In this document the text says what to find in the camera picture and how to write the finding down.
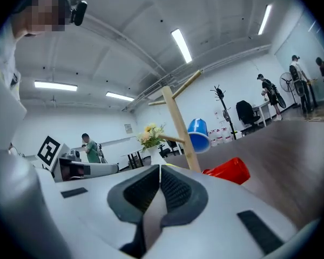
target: fluorescent light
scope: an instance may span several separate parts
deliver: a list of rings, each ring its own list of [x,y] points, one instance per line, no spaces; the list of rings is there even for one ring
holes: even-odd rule
[[[186,63],[189,63],[192,61],[192,57],[190,54],[190,51],[187,48],[187,44],[184,40],[183,34],[181,33],[181,31],[179,29],[176,29],[175,31],[172,31],[172,36],[174,37],[175,41],[177,42],[180,51],[182,52]]]
[[[268,21],[268,18],[269,18],[269,14],[271,12],[271,8],[272,8],[272,5],[267,5],[266,6],[263,22],[261,23],[261,26],[260,26],[260,29],[259,29],[259,32],[258,32],[259,35],[261,35],[263,33],[266,22]]]
[[[115,94],[115,93],[112,93],[112,92],[107,92],[106,96],[121,99],[121,100],[126,100],[126,101],[133,101],[134,100],[133,98],[122,96],[122,95]]]
[[[77,85],[71,84],[59,84],[59,83],[51,83],[47,81],[35,81],[36,88],[48,88],[48,89],[58,89],[58,90],[69,90],[69,91],[77,91]]]
[[[309,29],[308,29],[309,32],[310,32],[310,30],[312,30],[314,24],[315,24],[315,21],[312,23],[311,27],[309,27]]]

